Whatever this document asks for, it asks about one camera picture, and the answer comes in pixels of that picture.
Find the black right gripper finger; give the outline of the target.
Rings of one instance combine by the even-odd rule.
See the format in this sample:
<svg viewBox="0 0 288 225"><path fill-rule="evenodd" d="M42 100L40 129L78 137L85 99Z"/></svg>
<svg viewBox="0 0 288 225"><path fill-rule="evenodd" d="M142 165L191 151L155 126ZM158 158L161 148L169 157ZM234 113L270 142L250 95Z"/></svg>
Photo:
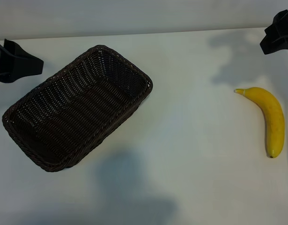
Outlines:
<svg viewBox="0 0 288 225"><path fill-rule="evenodd" d="M276 30L276 39L288 38L288 10L280 11L273 18L273 27Z"/></svg>
<svg viewBox="0 0 288 225"><path fill-rule="evenodd" d="M288 50L288 25L272 24L265 29L265 33L265 37L260 42L260 47L265 55Z"/></svg>

